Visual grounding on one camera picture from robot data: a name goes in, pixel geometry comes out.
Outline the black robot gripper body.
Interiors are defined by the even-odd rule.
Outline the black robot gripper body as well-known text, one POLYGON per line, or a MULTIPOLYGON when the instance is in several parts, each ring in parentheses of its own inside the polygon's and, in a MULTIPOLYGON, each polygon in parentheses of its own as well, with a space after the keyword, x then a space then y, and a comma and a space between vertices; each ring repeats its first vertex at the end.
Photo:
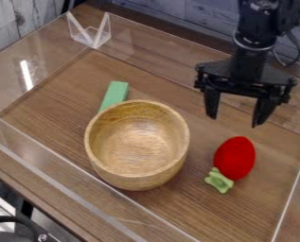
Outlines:
POLYGON ((194 87, 204 93, 206 87, 220 91, 221 94, 243 95, 247 97, 280 98, 279 104, 288 103, 291 90, 297 81, 268 64, 263 69, 255 70, 245 66, 233 68, 231 60, 202 62, 196 65, 194 87))

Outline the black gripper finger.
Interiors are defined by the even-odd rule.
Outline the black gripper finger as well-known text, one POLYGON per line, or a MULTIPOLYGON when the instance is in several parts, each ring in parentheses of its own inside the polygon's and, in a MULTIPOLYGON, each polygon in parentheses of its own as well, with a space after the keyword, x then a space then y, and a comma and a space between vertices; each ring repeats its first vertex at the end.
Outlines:
POLYGON ((276 107, 279 106, 279 100, 280 98, 277 96, 257 98, 252 118, 252 127, 263 125, 263 123, 267 121, 276 110, 276 107))
POLYGON ((212 87, 205 88, 204 103, 205 103, 206 115, 210 118, 216 119, 218 114, 218 107, 220 107, 220 91, 213 89, 212 87))

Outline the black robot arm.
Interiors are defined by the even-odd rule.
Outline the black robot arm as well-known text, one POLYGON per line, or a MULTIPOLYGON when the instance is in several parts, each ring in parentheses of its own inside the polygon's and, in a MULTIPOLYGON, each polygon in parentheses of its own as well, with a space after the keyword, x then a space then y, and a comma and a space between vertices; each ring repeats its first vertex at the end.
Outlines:
POLYGON ((233 33, 235 51, 228 60, 196 66, 194 87, 204 93, 205 112, 218 115, 220 95, 256 99, 252 125, 263 125, 277 106, 289 102, 295 77, 268 63, 277 58, 277 39, 287 36, 300 46, 292 30, 300 26, 300 0, 239 0, 240 21, 233 33))

